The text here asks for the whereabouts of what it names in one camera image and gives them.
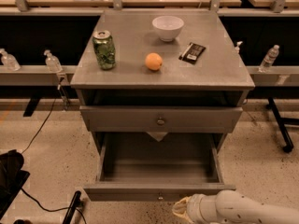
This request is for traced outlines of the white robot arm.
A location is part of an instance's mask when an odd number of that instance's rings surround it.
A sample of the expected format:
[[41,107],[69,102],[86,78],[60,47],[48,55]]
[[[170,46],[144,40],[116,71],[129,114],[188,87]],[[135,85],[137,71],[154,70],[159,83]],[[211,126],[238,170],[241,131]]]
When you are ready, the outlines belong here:
[[298,210],[258,203],[233,190],[184,197],[172,212],[190,224],[299,224]]

